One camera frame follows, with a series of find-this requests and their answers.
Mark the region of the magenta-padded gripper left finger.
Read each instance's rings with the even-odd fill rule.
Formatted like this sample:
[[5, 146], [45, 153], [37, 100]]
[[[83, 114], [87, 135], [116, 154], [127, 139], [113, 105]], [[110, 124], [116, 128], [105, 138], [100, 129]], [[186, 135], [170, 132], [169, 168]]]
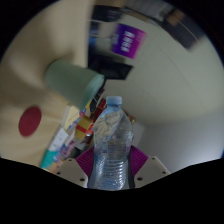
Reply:
[[93, 185], [94, 150], [73, 149], [65, 161], [56, 169], [55, 174], [84, 188]]

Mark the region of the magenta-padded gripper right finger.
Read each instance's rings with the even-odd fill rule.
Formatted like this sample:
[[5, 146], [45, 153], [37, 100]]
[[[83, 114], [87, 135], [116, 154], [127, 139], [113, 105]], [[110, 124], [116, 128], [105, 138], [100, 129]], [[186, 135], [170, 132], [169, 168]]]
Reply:
[[128, 167], [130, 189], [144, 187], [169, 174], [168, 169], [156, 156], [148, 157], [138, 148], [131, 147]]

